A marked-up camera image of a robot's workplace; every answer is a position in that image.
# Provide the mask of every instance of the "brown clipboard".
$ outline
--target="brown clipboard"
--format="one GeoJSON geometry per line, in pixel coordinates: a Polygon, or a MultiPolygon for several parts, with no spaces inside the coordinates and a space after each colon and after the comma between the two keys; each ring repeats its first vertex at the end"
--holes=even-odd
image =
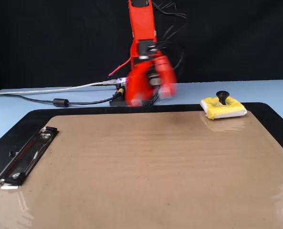
{"type": "Polygon", "coordinates": [[[283,228],[283,149],[252,113],[70,115],[0,228],[283,228]]]}

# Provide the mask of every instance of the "black backdrop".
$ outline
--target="black backdrop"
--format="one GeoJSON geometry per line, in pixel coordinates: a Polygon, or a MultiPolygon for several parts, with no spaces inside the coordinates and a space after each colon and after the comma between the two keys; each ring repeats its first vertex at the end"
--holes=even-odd
{"type": "MultiPolygon", "coordinates": [[[[283,79],[283,0],[175,2],[189,17],[172,38],[179,82],[283,79]]],[[[154,16],[159,39],[173,18],[154,16]]],[[[0,0],[0,89],[106,80],[131,41],[126,0],[0,0]]]]}

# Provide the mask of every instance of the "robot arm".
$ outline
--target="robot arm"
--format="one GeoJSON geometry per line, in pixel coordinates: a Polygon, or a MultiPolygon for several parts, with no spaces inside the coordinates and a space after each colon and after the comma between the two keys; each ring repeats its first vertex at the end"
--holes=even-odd
{"type": "Polygon", "coordinates": [[[160,86],[160,97],[175,94],[175,74],[167,58],[155,48],[156,31],[151,0],[129,0],[133,43],[130,50],[131,72],[128,75],[125,100],[140,106],[160,86]]]}

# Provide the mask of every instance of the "metal clip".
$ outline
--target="metal clip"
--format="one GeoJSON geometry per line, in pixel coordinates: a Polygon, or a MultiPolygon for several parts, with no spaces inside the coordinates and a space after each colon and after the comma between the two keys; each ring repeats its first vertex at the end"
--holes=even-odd
{"type": "Polygon", "coordinates": [[[19,152],[10,153],[13,159],[0,173],[1,188],[19,188],[57,133],[57,128],[49,126],[42,128],[30,138],[19,152]]]}

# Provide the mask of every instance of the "black cable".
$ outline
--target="black cable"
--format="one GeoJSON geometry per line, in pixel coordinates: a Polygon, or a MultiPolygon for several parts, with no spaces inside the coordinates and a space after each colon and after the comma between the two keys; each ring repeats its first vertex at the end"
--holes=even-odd
{"type": "MultiPolygon", "coordinates": [[[[175,13],[176,13],[176,5],[175,5],[175,2],[173,2],[173,4],[174,4],[175,13]]],[[[166,30],[166,32],[165,32],[164,35],[162,36],[162,39],[164,39],[164,38],[167,36],[167,34],[170,32],[170,30],[172,30],[172,28],[175,26],[175,24],[176,24],[176,17],[175,17],[175,19],[174,19],[173,24],[166,30]]]]}
{"type": "MultiPolygon", "coordinates": [[[[163,11],[158,5],[155,4],[155,2],[152,2],[152,5],[159,11],[161,12],[162,14],[165,14],[165,15],[171,15],[171,16],[179,16],[179,17],[182,17],[182,18],[185,18],[187,20],[187,22],[182,25],[179,29],[177,29],[175,32],[173,32],[172,34],[170,34],[166,39],[165,41],[169,40],[173,35],[175,35],[176,33],[178,33],[178,31],[180,31],[182,28],[184,28],[187,24],[188,24],[188,18],[187,18],[187,15],[184,14],[184,13],[167,13],[165,11],[163,11]]],[[[169,33],[169,31],[174,27],[174,24],[165,32],[164,36],[166,36],[167,33],[169,33]]]]}
{"type": "Polygon", "coordinates": [[[18,94],[0,94],[0,96],[8,96],[8,97],[16,97],[20,99],[25,99],[30,102],[35,102],[35,103],[42,103],[42,104],[53,104],[54,106],[57,107],[68,107],[70,104],[71,105],[91,105],[91,104],[101,104],[104,102],[112,101],[122,95],[123,92],[117,92],[113,97],[100,100],[100,101],[95,101],[95,102],[86,102],[86,103],[79,103],[79,102],[69,102],[67,99],[54,99],[53,101],[50,100],[39,100],[39,99],[31,99],[24,97],[22,95],[18,94]]]}
{"type": "Polygon", "coordinates": [[[156,102],[156,100],[159,98],[159,89],[160,89],[160,87],[157,89],[152,100],[147,104],[147,106],[153,105],[156,102]]]}
{"type": "Polygon", "coordinates": [[[165,11],[163,11],[158,5],[156,5],[154,2],[152,2],[152,5],[155,6],[155,8],[161,12],[162,14],[165,14],[165,15],[172,15],[172,16],[179,16],[179,17],[182,17],[182,18],[185,18],[187,20],[187,15],[184,14],[184,13],[167,13],[165,11]]]}
{"type": "Polygon", "coordinates": [[[96,101],[96,102],[86,102],[86,103],[79,103],[79,102],[69,102],[70,105],[91,105],[91,104],[101,104],[101,103],[105,103],[108,101],[112,101],[118,97],[120,97],[122,95],[122,93],[118,92],[117,94],[115,94],[113,97],[109,98],[109,99],[104,99],[104,100],[100,100],[100,101],[96,101]]]}
{"type": "Polygon", "coordinates": [[[2,96],[2,95],[8,96],[8,97],[17,97],[17,98],[25,99],[25,100],[35,102],[35,103],[52,104],[52,101],[50,101],[50,100],[31,99],[31,98],[27,98],[27,97],[24,97],[24,96],[18,95],[18,94],[0,94],[0,96],[2,96]]]}
{"type": "Polygon", "coordinates": [[[180,64],[181,64],[181,62],[183,61],[183,58],[184,58],[185,49],[182,46],[175,44],[175,43],[172,43],[172,42],[156,42],[156,43],[153,43],[152,45],[150,45],[148,50],[158,49],[158,50],[162,51],[163,49],[170,48],[170,47],[181,48],[181,50],[182,50],[180,59],[178,60],[177,64],[173,67],[173,69],[175,70],[180,66],[180,64]]]}

